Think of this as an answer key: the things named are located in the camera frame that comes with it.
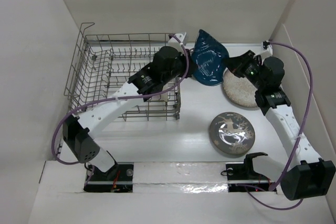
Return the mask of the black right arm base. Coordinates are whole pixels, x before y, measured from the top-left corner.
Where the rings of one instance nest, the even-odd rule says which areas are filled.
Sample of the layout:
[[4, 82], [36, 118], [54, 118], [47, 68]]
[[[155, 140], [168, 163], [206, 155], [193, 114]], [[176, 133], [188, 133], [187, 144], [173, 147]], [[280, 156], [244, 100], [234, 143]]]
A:
[[228, 181], [230, 193], [267, 192], [271, 180], [254, 171], [253, 159], [260, 156], [268, 156], [264, 152], [247, 154], [240, 163], [226, 163], [221, 172]]

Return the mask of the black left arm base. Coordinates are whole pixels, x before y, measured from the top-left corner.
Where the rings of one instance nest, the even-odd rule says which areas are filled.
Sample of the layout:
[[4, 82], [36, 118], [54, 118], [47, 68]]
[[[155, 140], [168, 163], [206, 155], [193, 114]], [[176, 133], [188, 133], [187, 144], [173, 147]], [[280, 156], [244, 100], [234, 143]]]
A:
[[88, 193], [132, 193], [134, 163], [119, 163], [111, 175], [87, 166], [83, 189]]

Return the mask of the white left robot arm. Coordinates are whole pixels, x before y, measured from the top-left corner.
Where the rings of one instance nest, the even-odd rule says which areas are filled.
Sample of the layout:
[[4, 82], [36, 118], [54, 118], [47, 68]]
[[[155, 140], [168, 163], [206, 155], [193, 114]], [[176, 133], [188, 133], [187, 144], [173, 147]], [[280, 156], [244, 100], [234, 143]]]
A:
[[63, 139], [77, 161], [89, 163], [105, 180], [114, 179], [118, 163], [94, 141], [97, 135], [124, 112], [162, 95], [167, 83], [186, 78], [195, 68], [185, 48], [164, 46], [111, 97], [78, 116], [71, 113], [62, 124]]

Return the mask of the blue leaf-shaped dish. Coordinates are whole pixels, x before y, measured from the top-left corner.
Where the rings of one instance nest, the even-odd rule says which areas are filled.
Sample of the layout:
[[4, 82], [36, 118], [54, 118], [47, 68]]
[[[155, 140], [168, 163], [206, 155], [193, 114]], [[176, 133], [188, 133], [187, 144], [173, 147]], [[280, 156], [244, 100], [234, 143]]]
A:
[[229, 58], [229, 52], [205, 30], [198, 31], [191, 58], [197, 65], [193, 73], [195, 80], [205, 86], [217, 86], [223, 82], [226, 70], [223, 59]]

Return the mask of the cream divided plate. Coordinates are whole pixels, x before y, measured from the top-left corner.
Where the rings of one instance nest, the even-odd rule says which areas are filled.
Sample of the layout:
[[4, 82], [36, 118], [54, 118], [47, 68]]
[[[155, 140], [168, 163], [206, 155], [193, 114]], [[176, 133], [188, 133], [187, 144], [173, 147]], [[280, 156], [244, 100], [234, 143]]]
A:
[[[163, 86], [163, 91], [165, 91], [167, 88], [168, 88], [168, 84], [165, 84], [165, 85]], [[168, 92], [165, 92], [165, 93], [163, 93], [163, 94], [157, 95], [157, 96], [155, 96], [155, 98], [156, 98], [158, 101], [168, 102]]]

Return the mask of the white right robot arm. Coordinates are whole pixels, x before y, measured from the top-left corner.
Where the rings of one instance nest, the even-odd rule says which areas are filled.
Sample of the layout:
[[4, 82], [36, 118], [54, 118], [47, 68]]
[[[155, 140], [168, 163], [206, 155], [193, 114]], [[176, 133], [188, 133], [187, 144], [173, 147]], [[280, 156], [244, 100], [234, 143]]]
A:
[[248, 154], [242, 166], [243, 174], [248, 178], [261, 174], [279, 181], [289, 200], [326, 195], [335, 175], [335, 165], [323, 160], [303, 134], [290, 100], [280, 87], [285, 75], [284, 63], [273, 56], [260, 61], [260, 56], [250, 50], [238, 57], [225, 58], [223, 63], [234, 76], [246, 78], [256, 87], [256, 103], [288, 155], [288, 163], [282, 164], [266, 153]]

